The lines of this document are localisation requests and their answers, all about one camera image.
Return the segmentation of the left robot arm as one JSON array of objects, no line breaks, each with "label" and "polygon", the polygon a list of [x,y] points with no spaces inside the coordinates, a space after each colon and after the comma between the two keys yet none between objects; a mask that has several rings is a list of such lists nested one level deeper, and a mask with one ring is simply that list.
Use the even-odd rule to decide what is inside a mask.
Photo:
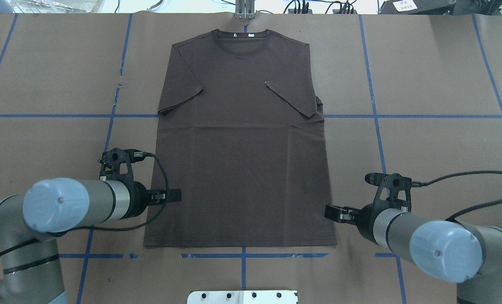
[{"label": "left robot arm", "polygon": [[56,178],[0,200],[0,304],[66,304],[57,237],[181,197],[180,189],[146,189],[138,182]]}]

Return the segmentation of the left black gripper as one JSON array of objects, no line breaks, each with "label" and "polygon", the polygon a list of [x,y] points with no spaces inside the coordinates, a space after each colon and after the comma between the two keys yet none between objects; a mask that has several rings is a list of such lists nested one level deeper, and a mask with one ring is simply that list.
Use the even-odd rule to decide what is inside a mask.
[{"label": "left black gripper", "polygon": [[181,189],[147,189],[142,183],[133,182],[133,216],[141,215],[148,206],[181,200]]}]

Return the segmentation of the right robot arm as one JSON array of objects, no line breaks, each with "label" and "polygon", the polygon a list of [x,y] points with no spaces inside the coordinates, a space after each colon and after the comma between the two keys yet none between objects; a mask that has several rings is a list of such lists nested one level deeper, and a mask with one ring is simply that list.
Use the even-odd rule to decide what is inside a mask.
[{"label": "right robot arm", "polygon": [[407,208],[326,205],[325,218],[355,225],[361,236],[454,283],[459,304],[502,304],[502,228],[432,220]]}]

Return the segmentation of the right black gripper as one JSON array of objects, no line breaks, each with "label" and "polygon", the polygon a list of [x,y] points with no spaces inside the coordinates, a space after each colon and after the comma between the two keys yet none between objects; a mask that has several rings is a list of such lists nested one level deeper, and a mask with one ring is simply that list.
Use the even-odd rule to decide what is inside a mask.
[{"label": "right black gripper", "polygon": [[336,223],[355,225],[363,237],[374,237],[373,226],[376,216],[373,204],[368,204],[362,209],[327,204],[324,210],[326,219]]}]

